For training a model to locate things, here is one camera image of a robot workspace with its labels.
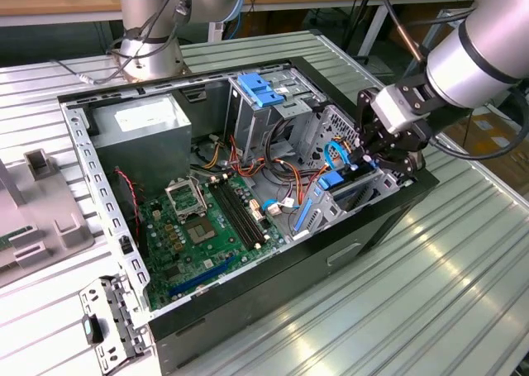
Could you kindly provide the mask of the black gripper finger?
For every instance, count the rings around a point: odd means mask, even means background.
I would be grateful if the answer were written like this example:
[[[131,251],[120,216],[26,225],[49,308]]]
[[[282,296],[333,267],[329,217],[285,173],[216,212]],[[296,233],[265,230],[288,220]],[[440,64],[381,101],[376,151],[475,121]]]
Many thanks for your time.
[[[359,136],[355,154],[357,159],[369,156],[375,162],[386,162],[388,132],[372,108],[378,93],[377,88],[366,88],[358,93],[355,126]]]
[[[384,170],[395,173],[399,178],[415,178],[425,168],[421,151],[385,150],[373,154],[374,162]]]

